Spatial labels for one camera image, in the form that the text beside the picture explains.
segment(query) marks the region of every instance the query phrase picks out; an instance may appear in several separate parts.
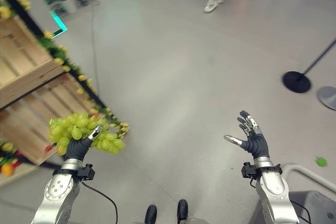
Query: teal light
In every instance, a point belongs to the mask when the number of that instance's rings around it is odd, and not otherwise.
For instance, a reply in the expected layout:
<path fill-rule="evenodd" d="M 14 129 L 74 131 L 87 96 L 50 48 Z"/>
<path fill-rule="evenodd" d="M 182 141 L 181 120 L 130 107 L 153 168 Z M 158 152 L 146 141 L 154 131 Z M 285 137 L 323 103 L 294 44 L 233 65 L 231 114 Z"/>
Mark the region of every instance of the teal light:
<path fill-rule="evenodd" d="M 53 38 L 57 37 L 58 35 L 64 33 L 65 31 L 67 31 L 67 27 L 64 25 L 64 23 L 62 22 L 62 20 L 57 16 L 57 14 L 51 10 L 50 11 L 51 16 L 53 17 L 54 21 L 56 22 L 56 24 L 59 26 L 59 30 L 54 32 L 54 36 Z"/>

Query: black wire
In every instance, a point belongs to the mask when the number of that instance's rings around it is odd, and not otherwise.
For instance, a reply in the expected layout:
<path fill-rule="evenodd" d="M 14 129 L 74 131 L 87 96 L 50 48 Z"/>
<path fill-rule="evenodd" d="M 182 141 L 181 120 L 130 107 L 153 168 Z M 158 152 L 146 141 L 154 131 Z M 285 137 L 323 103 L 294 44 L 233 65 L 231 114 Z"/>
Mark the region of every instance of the black wire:
<path fill-rule="evenodd" d="M 91 189 L 92 191 L 95 191 L 97 194 L 100 194 L 101 196 L 104 196 L 106 199 L 108 199 L 109 201 L 111 201 L 112 202 L 112 204 L 114 205 L 114 208 L 116 209 L 116 213 L 115 213 L 115 224 L 117 224 L 118 223 L 118 209 L 117 209 L 117 205 L 114 203 L 114 201 L 110 198 L 110 197 L 108 197 L 108 196 L 106 196 L 105 194 L 103 194 L 102 192 L 100 192 L 100 191 L 98 191 L 97 189 L 94 189 L 93 187 L 91 187 L 91 186 L 88 186 L 87 184 L 85 184 L 83 181 L 82 181 L 82 184 L 85 186 L 85 187 L 87 187 L 87 188 L 89 188 L 89 189 Z"/>
<path fill-rule="evenodd" d="M 250 186 L 253 187 L 253 188 L 256 188 L 254 185 L 252 185 L 252 181 L 253 181 L 253 180 L 254 180 L 254 179 L 252 178 L 251 181 L 250 181 Z"/>
<path fill-rule="evenodd" d="M 91 2 L 95 2 L 96 5 L 99 5 L 100 2 L 97 0 L 90 0 Z M 92 45 L 92 56 L 93 56 L 93 71 L 97 84 L 97 95 L 100 95 L 100 86 L 99 86 L 99 77 L 98 77 L 98 63 L 97 63 L 97 50 L 96 50 L 96 40 L 95 40 L 95 27 L 94 27 L 94 11 L 95 7 L 92 5 L 91 10 L 91 20 L 90 20 L 90 32 L 91 32 L 91 45 Z"/>
<path fill-rule="evenodd" d="M 311 218 L 310 218 L 310 213 L 309 213 L 308 209 L 307 209 L 306 207 L 304 207 L 303 205 L 301 205 L 301 204 L 299 204 L 299 203 L 297 203 L 297 202 L 295 202 L 295 201 L 293 201 L 293 200 L 291 200 L 290 202 L 292 202 L 293 204 L 295 204 L 295 205 L 301 207 L 302 209 L 304 209 L 304 210 L 307 212 L 308 220 L 306 220 L 306 219 L 305 219 L 304 217 L 302 217 L 302 216 L 299 216 L 299 218 L 301 218 L 302 220 L 304 220 L 305 222 L 307 222 L 307 223 L 309 223 L 309 224 L 312 224 L 312 223 L 311 223 Z"/>

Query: wooden shelf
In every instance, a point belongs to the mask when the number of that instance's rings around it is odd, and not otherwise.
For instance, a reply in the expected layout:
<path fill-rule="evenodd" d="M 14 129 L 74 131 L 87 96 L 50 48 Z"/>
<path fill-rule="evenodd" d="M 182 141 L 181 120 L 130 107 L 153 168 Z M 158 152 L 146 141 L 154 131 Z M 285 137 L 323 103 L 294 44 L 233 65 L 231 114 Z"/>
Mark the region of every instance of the wooden shelf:
<path fill-rule="evenodd" d="M 0 22 L 0 108 L 62 73 L 18 18 Z"/>
<path fill-rule="evenodd" d="M 70 74 L 63 74 L 14 102 L 0 112 L 3 137 L 34 164 L 43 163 L 55 153 L 55 147 L 46 150 L 51 144 L 50 119 L 90 113 L 93 105 L 85 102 L 86 94 L 77 93 L 79 87 Z"/>
<path fill-rule="evenodd" d="M 37 168 L 38 166 L 36 165 L 20 164 L 18 167 L 15 168 L 12 176 L 7 177 L 3 174 L 0 174 L 0 187 L 7 185 L 12 181 L 35 171 Z"/>

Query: green grapes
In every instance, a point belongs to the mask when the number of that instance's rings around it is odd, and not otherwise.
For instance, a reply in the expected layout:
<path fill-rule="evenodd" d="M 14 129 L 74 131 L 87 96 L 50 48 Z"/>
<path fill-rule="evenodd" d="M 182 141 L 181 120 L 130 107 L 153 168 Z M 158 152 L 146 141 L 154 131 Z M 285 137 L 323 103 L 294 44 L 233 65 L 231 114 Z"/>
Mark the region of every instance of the green grapes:
<path fill-rule="evenodd" d="M 73 113 L 65 118 L 51 119 L 49 122 L 49 140 L 56 143 L 56 152 L 65 155 L 70 139 L 80 140 L 87 137 L 99 124 L 103 125 L 102 132 L 92 142 L 91 147 L 117 155 L 125 147 L 125 143 L 118 139 L 118 135 L 108 131 L 109 124 L 105 119 L 98 118 L 95 114 Z"/>

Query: black shoe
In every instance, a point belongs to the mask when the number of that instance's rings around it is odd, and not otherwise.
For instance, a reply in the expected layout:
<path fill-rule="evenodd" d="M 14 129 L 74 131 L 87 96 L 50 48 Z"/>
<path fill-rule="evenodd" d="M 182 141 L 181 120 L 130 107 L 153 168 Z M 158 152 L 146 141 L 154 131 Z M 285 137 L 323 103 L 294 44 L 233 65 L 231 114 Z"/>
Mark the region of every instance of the black shoe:
<path fill-rule="evenodd" d="M 156 221 L 157 208 L 154 205 L 150 205 L 146 212 L 145 224 L 154 224 Z"/>
<path fill-rule="evenodd" d="M 188 218 L 188 203 L 185 199 L 181 199 L 177 206 L 177 224 L 180 223 L 181 220 L 186 220 Z"/>

